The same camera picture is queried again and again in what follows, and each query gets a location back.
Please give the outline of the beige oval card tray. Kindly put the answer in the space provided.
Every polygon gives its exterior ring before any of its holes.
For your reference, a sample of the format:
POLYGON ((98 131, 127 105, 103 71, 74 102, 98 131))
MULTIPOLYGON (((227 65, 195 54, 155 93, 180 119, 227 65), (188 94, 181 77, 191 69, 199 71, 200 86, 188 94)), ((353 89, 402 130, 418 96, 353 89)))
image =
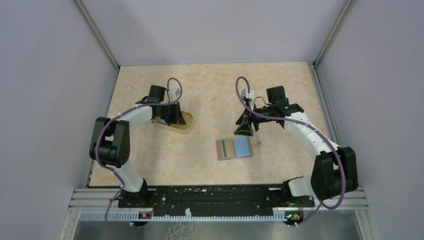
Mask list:
POLYGON ((191 130, 194 127, 195 119, 194 116, 186 111, 182 111, 182 117, 185 120, 185 124, 182 123, 173 123, 173 124, 167 124, 163 119, 160 117, 156 117, 154 120, 154 123, 157 124, 160 128, 179 133, 179 134, 188 134, 191 132, 191 130))

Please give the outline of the brown leather card holder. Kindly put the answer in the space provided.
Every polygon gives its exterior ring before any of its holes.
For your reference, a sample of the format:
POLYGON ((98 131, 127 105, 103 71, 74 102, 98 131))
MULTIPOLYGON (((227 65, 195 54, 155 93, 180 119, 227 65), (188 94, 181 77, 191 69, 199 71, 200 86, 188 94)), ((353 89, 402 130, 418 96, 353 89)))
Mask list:
POLYGON ((258 148, 261 145, 262 145, 261 140, 252 140, 252 138, 249 136, 239 136, 234 138, 217 139, 215 141, 217 160, 227 161, 227 160, 234 160, 234 159, 251 158, 254 156, 253 149, 258 148), (221 159, 221 150, 220 150, 221 140, 232 140, 233 149, 235 153, 235 156, 233 158, 221 159))

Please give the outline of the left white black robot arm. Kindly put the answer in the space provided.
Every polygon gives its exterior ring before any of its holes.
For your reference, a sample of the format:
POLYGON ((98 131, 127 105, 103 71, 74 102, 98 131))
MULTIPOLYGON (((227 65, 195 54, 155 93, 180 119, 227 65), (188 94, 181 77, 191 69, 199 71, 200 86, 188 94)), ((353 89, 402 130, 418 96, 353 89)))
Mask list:
POLYGON ((130 198, 138 207, 149 203, 150 193, 146 180, 129 161, 130 133, 144 123, 185 125, 179 103, 181 96, 181 88, 151 85, 149 94, 130 109, 112 118, 98 117, 95 120, 89 156, 117 177, 121 183, 121 195, 130 198))

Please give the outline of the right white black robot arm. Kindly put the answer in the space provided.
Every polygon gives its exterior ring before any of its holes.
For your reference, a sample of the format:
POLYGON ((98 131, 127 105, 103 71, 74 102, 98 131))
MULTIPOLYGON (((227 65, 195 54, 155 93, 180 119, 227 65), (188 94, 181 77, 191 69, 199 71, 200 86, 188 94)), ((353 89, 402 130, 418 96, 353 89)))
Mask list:
POLYGON ((253 136, 261 123, 276 122, 291 133, 314 159, 310 176, 297 177, 283 183, 281 199, 287 206, 295 206, 303 196, 327 200, 357 190, 356 154, 351 147, 341 147, 329 140, 308 119, 297 103, 290 103, 283 86, 266 90, 268 103, 255 104, 253 90, 244 89, 239 95, 247 109, 236 121, 235 135, 253 136))

